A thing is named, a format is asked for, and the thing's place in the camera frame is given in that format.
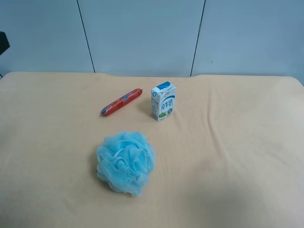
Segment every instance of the milk carton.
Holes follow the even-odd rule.
[[[175,105],[176,87],[170,82],[165,82],[151,91],[152,117],[160,121],[173,114]]]

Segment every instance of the red sausage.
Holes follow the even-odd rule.
[[[104,107],[100,112],[100,116],[108,116],[112,113],[116,112],[118,109],[124,107],[132,100],[135,100],[143,93],[142,89],[135,89],[128,94],[122,96],[121,98],[117,99],[113,103],[110,103],[108,106]]]

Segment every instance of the tablecloth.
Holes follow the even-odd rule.
[[[151,117],[151,89],[177,87]],[[108,117],[101,109],[143,94]],[[105,136],[156,150],[140,197],[96,176]],[[276,76],[9,73],[0,81],[0,227],[298,228],[304,224],[304,87]]]

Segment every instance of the table surface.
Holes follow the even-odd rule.
[[[177,87],[151,118],[151,89]],[[143,94],[109,117],[101,109]],[[96,176],[107,135],[156,149],[141,197]],[[290,77],[24,73],[0,81],[0,227],[298,228],[304,223],[304,87]]]

